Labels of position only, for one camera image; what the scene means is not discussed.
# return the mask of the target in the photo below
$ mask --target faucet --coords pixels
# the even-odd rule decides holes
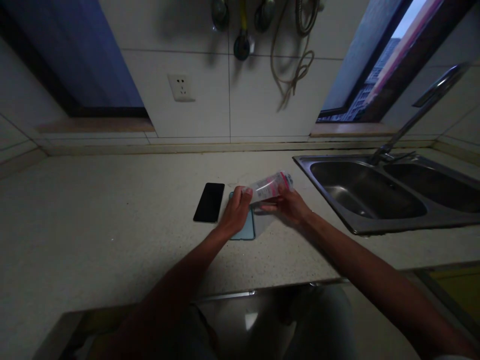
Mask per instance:
[[[386,158],[393,158],[389,155],[394,145],[400,138],[405,135],[429,110],[441,99],[446,93],[457,83],[458,80],[470,68],[468,62],[463,62],[450,68],[437,81],[435,81],[427,91],[412,105],[415,108],[420,108],[415,115],[412,116],[406,124],[391,137],[390,141],[380,146],[375,153],[368,159],[370,165],[376,166],[380,160]]]

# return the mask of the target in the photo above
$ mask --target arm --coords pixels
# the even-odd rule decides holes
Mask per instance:
[[[143,359],[158,339],[177,323],[197,292],[202,278],[227,241],[247,220],[252,191],[237,186],[218,226],[172,267],[135,308],[112,337],[107,359]]]
[[[280,211],[314,236],[314,241],[345,275],[408,339],[423,359],[462,355],[478,359],[470,343],[425,296],[385,261],[313,213],[296,191],[280,189]]]

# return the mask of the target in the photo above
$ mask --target window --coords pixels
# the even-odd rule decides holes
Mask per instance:
[[[475,0],[400,3],[369,61],[355,77],[355,69],[358,71],[359,64],[365,63],[365,51],[359,50],[359,44],[372,42],[366,34],[375,39],[371,28],[381,28],[365,24],[379,21],[374,13],[382,14],[373,10],[373,6],[381,4],[370,0],[317,122],[379,122],[474,3]]]
[[[98,1],[0,0],[0,34],[69,116],[148,117]]]

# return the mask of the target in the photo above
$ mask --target window sill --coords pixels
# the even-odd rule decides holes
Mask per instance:
[[[376,123],[316,123],[311,138],[389,137],[397,132],[385,124]]]
[[[144,117],[71,117],[40,125],[41,133],[135,133],[154,132],[155,128]]]

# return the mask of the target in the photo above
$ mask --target hand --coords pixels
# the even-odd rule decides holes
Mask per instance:
[[[237,186],[235,188],[233,196],[228,201],[220,222],[216,227],[227,239],[230,239],[242,230],[250,211],[252,189],[249,188],[246,192],[242,193],[242,188],[243,186]]]
[[[272,202],[272,205],[262,205],[260,208],[268,212],[278,211],[296,225],[306,220],[307,216],[312,213],[312,210],[295,190],[290,191],[283,184],[280,184],[278,192],[280,196],[267,200]]]

